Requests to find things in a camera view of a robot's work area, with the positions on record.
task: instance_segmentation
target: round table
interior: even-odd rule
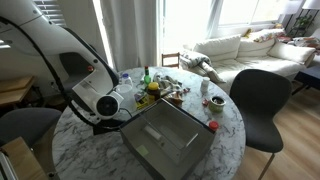
[[[160,72],[182,83],[190,92],[182,96],[182,109],[203,123],[218,121],[215,140],[209,152],[194,168],[189,179],[232,179],[245,149],[245,129],[238,108],[230,97],[210,82],[208,92],[202,94],[202,77],[194,73],[163,67],[150,67],[150,75]],[[129,69],[135,91],[139,88],[143,68]],[[223,112],[211,113],[202,105],[204,98],[213,95],[226,100]],[[90,121],[96,117],[78,107]],[[63,112],[54,133],[53,160],[59,177],[63,179],[152,179],[139,161],[123,144],[120,132],[93,135],[92,127],[84,124],[69,107]]]

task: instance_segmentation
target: white curtain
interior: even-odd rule
[[[101,0],[104,25],[118,71],[156,66],[157,0]]]
[[[212,0],[210,5],[210,15],[207,24],[206,39],[215,37],[218,30],[223,0]]]

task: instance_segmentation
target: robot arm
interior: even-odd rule
[[[80,54],[94,71],[73,91],[101,119],[110,119],[118,112],[123,100],[113,91],[118,76],[87,43],[70,30],[51,23],[32,0],[0,0],[0,4],[0,39],[31,55],[39,55],[33,43],[44,55]]]

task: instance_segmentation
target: wooden floor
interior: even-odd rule
[[[320,91],[310,88],[292,96],[274,122],[284,149],[276,154],[263,179],[320,179]],[[233,179],[258,179],[270,156],[246,147]]]

